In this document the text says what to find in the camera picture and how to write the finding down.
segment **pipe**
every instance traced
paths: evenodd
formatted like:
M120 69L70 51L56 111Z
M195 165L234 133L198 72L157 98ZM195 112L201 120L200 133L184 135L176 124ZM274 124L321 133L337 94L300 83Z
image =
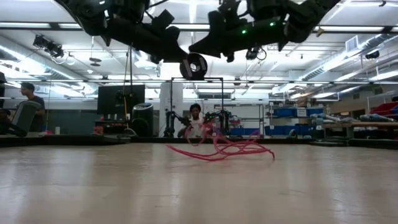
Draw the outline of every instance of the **pipe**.
M10 51L13 51L19 55L23 55L25 58L19 58L19 60L33 60L35 62L37 62L38 64L43 65L44 67L48 67L51 68L52 71L57 72L59 74L61 74L62 76L64 76L67 79L86 79L86 77L84 77L83 75L77 74L61 65L58 65L56 63L54 63L52 60L47 59L31 50L28 50L27 48L13 42L12 40L3 37L0 35L0 47L4 47L5 49L8 49ZM95 83L84 83L82 85L88 85L90 88L92 88L93 90L97 89L98 84Z
M349 62L350 60L352 60L357 56L366 55L380 44L384 44L392 39L395 39L396 37L397 37L396 35L391 35L391 34L375 35L374 37L359 43L358 44L359 51L355 52L354 54L347 52L346 49L341 49L339 52L320 61L316 66L313 66L304 71L297 80L308 81L311 78L324 74L325 72L331 69L334 69L346 62ZM291 83L282 85L276 88L275 93L287 91L293 88L294 86L295 85Z

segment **speaker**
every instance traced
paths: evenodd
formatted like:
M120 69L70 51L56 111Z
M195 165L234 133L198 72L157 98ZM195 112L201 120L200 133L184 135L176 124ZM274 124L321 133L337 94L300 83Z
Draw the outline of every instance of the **speaker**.
M154 105L139 103L132 108L132 129L139 137L154 135Z

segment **air vent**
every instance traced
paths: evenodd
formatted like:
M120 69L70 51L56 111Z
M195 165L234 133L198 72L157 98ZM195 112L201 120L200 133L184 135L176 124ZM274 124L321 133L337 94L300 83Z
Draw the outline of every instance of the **air vent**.
M346 41L346 51L351 52L358 49L358 35Z
M354 100L359 99L359 97L360 97L359 93L355 93L355 94L353 95L353 99L354 99Z
M223 95L221 93L199 93L199 99L222 99ZM224 93L224 99L231 99L230 93Z
M35 89L35 93L49 94L50 93L50 88L43 87L43 86L37 86L36 89Z

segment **black t-shirt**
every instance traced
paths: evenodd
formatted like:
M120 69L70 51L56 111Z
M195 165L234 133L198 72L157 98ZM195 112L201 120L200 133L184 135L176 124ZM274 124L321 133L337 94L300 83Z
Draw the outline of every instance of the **black t-shirt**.
M45 110L43 98L35 96L32 99L30 99L30 101L40 104L39 110ZM41 132L41 131L43 131L43 125L44 125L44 116L35 115L35 117L33 118L32 124L30 125L29 131Z

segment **fluorescent light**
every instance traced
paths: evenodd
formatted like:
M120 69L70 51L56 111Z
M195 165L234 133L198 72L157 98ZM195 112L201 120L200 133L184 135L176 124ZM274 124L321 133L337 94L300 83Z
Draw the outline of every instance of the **fluorescent light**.
M48 82L83 82L83 80L47 80Z
M349 31L355 31L355 32L377 32L377 31L382 31L384 27L373 27L373 26L320 26L321 29L324 31L329 31L329 32L349 32Z
M199 93L221 93L220 89L198 89ZM232 93L234 90L227 89L224 93Z
M81 93L77 92L77 91L73 91L71 89L65 88L65 87L61 87L61 86L55 86L55 87L51 87L50 90L59 93L61 95L67 95L67 96L83 96Z
M301 93L296 93L296 94L292 95L292 96L290 97L290 99L296 99L296 98L299 98L299 97L301 97L301 96L303 96Z
M17 63L17 67L20 66L23 68L25 71L32 72L32 73L44 73L45 72L45 67L39 63L36 62L35 60L32 60L30 58L27 58L25 55L22 55L18 52L15 52L11 49L8 49L7 47L0 46L0 50L3 50L12 56L18 58L21 60L19 63Z
M331 96L333 94L335 94L335 93L319 93L319 94L313 96L312 98L324 98L324 97Z
M48 23L33 22L0 22L2 28L51 28Z
M144 69L155 69L157 67L156 64L154 64L150 61L147 61L147 60L139 60L136 63L134 63L134 65L137 68L144 68Z
M370 78L369 81L379 81L379 80L383 80L386 78L394 77L396 75L398 75L398 71L386 72L386 73L378 74L375 77Z
M61 29L81 29L79 24L58 24Z
M12 86L12 87L16 87L16 88L20 88L21 84L17 83L17 82L8 82L5 83L7 86Z
M208 30L210 29L209 24L171 24L179 29L190 29L190 30Z
M342 77L337 78L335 81L336 82L343 81L343 80L349 79L351 77L354 77L355 75L356 75L355 73L350 73L350 74L347 74L347 75L343 75Z
M283 77L262 77L260 80L262 81L280 81L283 80Z
M343 91L340 91L340 93L347 93L347 92L353 91L353 90L355 90L355 89L357 89L357 88L359 88L359 86L354 86L354 87L345 89L345 90L343 90Z

